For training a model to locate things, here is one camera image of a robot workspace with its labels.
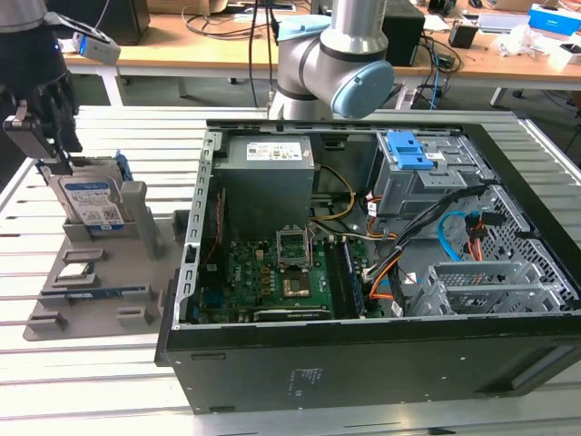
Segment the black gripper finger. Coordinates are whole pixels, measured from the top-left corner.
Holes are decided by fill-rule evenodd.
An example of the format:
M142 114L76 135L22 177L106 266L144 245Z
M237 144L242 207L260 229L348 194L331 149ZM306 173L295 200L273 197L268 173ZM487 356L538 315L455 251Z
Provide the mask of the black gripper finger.
M30 158L48 167L49 174L73 173L69 153L73 150L73 119L59 117L44 123L33 114L27 102L20 102L2 127L8 137Z
M80 153L83 150L76 134L78 110L70 74L34 90L33 113L41 120L44 136L53 141L59 152Z

